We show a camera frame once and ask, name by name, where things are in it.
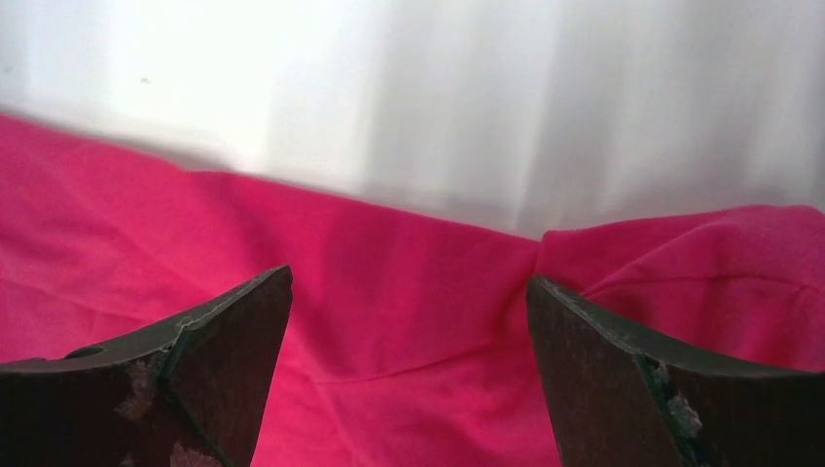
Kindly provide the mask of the magenta t shirt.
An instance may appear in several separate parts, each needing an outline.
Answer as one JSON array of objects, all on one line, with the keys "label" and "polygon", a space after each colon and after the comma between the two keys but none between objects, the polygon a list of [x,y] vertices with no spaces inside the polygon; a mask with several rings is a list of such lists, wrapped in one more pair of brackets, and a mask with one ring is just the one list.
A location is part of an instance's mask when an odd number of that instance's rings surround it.
[{"label": "magenta t shirt", "polygon": [[556,466],[524,288],[824,366],[824,216],[746,206],[539,240],[1,120],[1,356],[57,357],[287,264],[260,466]]}]

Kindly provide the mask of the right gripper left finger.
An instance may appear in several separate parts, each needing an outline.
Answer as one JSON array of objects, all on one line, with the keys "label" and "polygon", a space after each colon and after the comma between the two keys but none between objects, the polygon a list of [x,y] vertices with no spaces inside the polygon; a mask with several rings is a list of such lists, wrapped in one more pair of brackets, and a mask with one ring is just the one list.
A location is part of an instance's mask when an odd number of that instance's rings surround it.
[{"label": "right gripper left finger", "polygon": [[247,466],[293,301],[266,270],[63,358],[1,367],[5,466]]}]

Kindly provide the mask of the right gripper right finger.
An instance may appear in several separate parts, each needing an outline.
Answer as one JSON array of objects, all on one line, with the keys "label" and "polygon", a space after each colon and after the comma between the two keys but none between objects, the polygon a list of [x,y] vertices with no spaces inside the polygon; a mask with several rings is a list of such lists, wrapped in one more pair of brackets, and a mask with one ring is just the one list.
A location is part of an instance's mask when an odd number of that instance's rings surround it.
[{"label": "right gripper right finger", "polygon": [[824,376],[706,350],[546,276],[527,325],[564,466],[820,466]]}]

